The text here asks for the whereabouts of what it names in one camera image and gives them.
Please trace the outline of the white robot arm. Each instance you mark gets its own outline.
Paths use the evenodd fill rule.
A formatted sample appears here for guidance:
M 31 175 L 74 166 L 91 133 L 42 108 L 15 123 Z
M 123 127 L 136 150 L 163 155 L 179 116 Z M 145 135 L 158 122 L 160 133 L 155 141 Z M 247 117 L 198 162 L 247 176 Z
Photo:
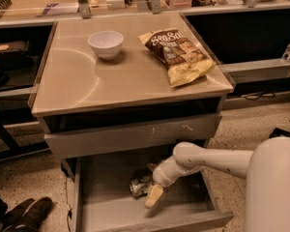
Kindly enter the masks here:
M 267 139 L 253 151 L 181 142 L 154 168 L 145 206 L 153 207 L 164 189 L 202 167 L 246 180 L 245 232 L 290 232 L 290 137 Z

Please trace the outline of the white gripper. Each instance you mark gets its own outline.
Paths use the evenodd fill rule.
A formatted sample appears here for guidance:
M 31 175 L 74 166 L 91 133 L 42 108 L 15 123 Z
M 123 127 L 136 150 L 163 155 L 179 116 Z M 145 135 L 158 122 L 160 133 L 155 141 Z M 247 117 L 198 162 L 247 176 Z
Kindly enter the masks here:
M 153 208 L 163 195 L 163 188 L 168 188 L 175 183 L 175 162 L 168 159 L 162 162 L 150 162 L 147 168 L 153 172 L 155 184 L 149 188 L 145 206 Z

